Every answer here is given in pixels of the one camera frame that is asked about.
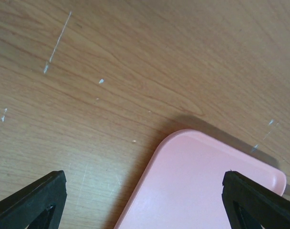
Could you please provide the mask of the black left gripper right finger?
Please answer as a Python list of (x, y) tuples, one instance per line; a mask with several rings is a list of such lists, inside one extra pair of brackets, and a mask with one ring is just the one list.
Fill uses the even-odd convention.
[(231, 228), (290, 229), (290, 201), (237, 171), (227, 171), (222, 185)]

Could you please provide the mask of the pink plastic tray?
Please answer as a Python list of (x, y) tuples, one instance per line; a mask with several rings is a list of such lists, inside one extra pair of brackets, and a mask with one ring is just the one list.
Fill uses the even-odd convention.
[(202, 132), (174, 132), (157, 147), (115, 227), (228, 229), (222, 181), (230, 170), (284, 193), (280, 170)]

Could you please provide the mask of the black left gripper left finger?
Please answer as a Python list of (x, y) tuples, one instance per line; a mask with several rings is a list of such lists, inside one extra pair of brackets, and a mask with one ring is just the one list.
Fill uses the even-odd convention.
[(0, 229), (57, 229), (66, 198), (64, 171), (52, 171), (0, 201)]

